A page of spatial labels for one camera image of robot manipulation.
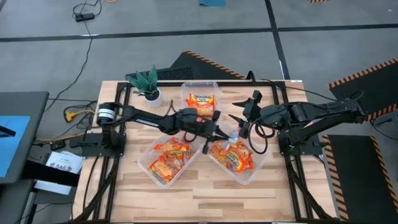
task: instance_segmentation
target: desk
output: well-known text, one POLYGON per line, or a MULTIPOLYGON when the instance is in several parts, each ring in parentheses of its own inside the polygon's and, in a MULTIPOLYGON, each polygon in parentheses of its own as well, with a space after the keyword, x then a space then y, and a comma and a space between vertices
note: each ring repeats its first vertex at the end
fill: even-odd
POLYGON ((4 178, 0 178, 0 184, 3 184, 0 191, 0 223, 14 222, 20 219, 24 212, 33 180, 19 179, 36 137, 48 97, 49 93, 44 91, 0 93, 0 116, 30 116, 9 171, 4 178))
MULTIPOLYGON (((118 82, 103 82, 98 104, 114 101, 118 82)), ((303 88, 301 82, 286 81, 286 85, 303 88)), ((148 108, 144 98, 131 96, 129 104, 157 114, 165 114, 170 100, 176 110, 181 108, 180 87, 159 87, 164 96, 160 108, 148 108)), ((232 102, 244 101, 253 90, 263 97, 260 106, 273 104, 271 88, 267 86, 221 86, 219 98, 224 122, 235 123, 228 114, 242 117, 242 108, 232 102)), ((289 101, 306 101, 303 91, 287 90, 289 101)), ((126 123, 127 145, 119 163, 111 222, 270 222, 294 221, 285 161, 279 153, 277 138, 269 139, 267 161, 249 185, 241 185, 227 175, 205 155, 197 157, 169 189, 160 189, 138 167, 142 152, 163 135, 158 129, 139 123, 126 123)), ((264 146, 263 139, 253 140, 264 146)), ((335 208, 330 193, 325 168, 313 156, 302 156, 309 191, 331 216, 335 208)), ((83 197, 94 159, 86 159, 80 174, 73 213, 82 211, 83 197)), ((96 193, 101 173, 102 158, 94 168, 88 187, 87 201, 96 193)), ((107 192, 101 204, 100 218, 104 216, 107 192)), ((304 203, 298 193, 301 214, 304 203)))

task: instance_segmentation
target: green leaves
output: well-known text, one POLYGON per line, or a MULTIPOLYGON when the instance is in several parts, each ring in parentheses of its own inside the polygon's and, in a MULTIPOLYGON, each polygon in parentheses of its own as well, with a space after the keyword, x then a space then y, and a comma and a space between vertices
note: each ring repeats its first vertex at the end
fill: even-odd
POLYGON ((155 66, 152 67, 148 75, 145 72, 136 71, 136 78, 126 75, 126 80, 139 90, 133 91, 133 93, 153 95, 157 91, 157 70, 155 66))

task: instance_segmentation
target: yellow and black striped tape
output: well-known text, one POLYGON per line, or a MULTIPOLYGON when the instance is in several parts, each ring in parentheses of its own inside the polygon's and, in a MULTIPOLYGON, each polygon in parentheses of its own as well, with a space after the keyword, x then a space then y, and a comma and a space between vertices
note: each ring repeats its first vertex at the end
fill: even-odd
POLYGON ((308 0, 309 3, 318 3, 318 2, 325 2, 329 0, 308 0))
POLYGON ((386 113, 390 113, 391 111, 395 111, 397 109, 398 109, 398 105, 396 103, 394 103, 393 105, 390 105, 390 106, 383 108, 379 111, 368 114, 368 117, 366 117, 366 121, 374 120, 386 113))
POLYGON ((340 180, 337 174, 336 161, 335 157, 333 156, 333 151, 331 150, 330 140, 327 135, 322 136, 322 138, 324 142, 327 142, 329 144, 325 146, 325 154, 329 166, 331 182, 333 184, 333 191, 335 193, 338 213, 340 215, 340 219, 348 220, 347 207, 344 201, 343 190, 341 189, 340 180))
POLYGON ((187 54, 190 54, 190 55, 192 55, 192 56, 194 56, 194 57, 196 57, 196 58, 199 58, 200 60, 202 60, 202 61, 204 61, 204 62, 207 62, 207 63, 209 63, 210 65, 214 65, 215 67, 217 67, 217 68, 219 68, 219 69, 221 69, 221 70, 224 70, 224 71, 230 73, 231 75, 234 75, 235 77, 238 77, 238 78, 240 78, 240 79, 245 79, 245 77, 242 76, 242 75, 240 75, 239 73, 234 72, 234 71, 232 71, 232 70, 230 70, 230 69, 228 69, 228 68, 226 68, 226 67, 224 67, 224 66, 222 66, 222 65, 219 65, 219 64, 217 64, 217 63, 215 63, 215 62, 213 62, 213 61, 211 61, 211 60, 208 60, 207 58, 202 57, 202 56, 196 54, 195 52, 192 52, 192 51, 190 51, 190 50, 184 50, 184 52, 187 53, 187 54))
POLYGON ((392 197, 392 202, 394 203, 394 205, 396 206, 396 211, 398 213, 398 199, 396 194, 394 193, 394 189, 392 188, 392 184, 391 184, 391 180, 390 177, 388 176, 388 172, 386 169, 386 164, 384 163, 383 160, 383 156, 381 155, 380 149, 379 149, 379 144, 376 141, 376 138, 373 136, 369 136, 373 142, 373 146, 376 149, 376 153, 377 153, 377 158, 379 158, 379 162, 380 162, 380 166, 381 169, 383 170, 383 174, 384 174, 384 178, 386 179, 387 182, 387 187, 390 190, 390 195, 392 197))
POLYGON ((387 66, 392 65, 392 64, 397 63, 397 62, 398 62, 398 57, 393 58, 391 60, 388 60, 386 62, 380 63, 379 65, 375 65, 375 66, 373 66, 371 68, 368 68, 368 69, 362 70, 360 72, 357 72, 357 73, 355 73, 353 75, 350 75, 350 76, 348 76, 346 78, 342 78, 341 80, 337 80, 335 82, 329 83, 329 89, 334 88, 334 87, 336 87, 338 85, 342 85, 344 83, 348 83, 351 80, 354 80, 356 78, 365 76, 365 75, 367 75, 369 73, 372 73, 372 72, 375 72, 376 70, 379 70, 380 68, 387 67, 387 66))

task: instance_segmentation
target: potted plant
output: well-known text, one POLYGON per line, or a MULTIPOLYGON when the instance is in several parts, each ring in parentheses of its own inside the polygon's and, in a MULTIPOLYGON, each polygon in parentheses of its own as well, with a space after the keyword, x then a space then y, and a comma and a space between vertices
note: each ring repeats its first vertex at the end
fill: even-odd
POLYGON ((126 80, 138 89, 133 91, 133 93, 144 96, 149 106, 156 108, 162 104, 162 93, 157 88, 157 70, 155 66, 152 67, 148 75, 146 72, 140 73, 136 71, 135 78, 126 75, 126 80))

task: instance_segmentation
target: white paper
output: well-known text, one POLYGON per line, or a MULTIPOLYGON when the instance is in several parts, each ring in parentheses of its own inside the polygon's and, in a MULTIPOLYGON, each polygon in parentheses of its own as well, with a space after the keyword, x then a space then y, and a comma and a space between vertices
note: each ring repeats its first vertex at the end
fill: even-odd
MULTIPOLYGON (((77 174, 83 165, 83 158, 67 151, 51 152, 51 155, 45 165, 77 174)), ((72 187, 38 180, 35 184, 35 188, 68 195, 72 187)))

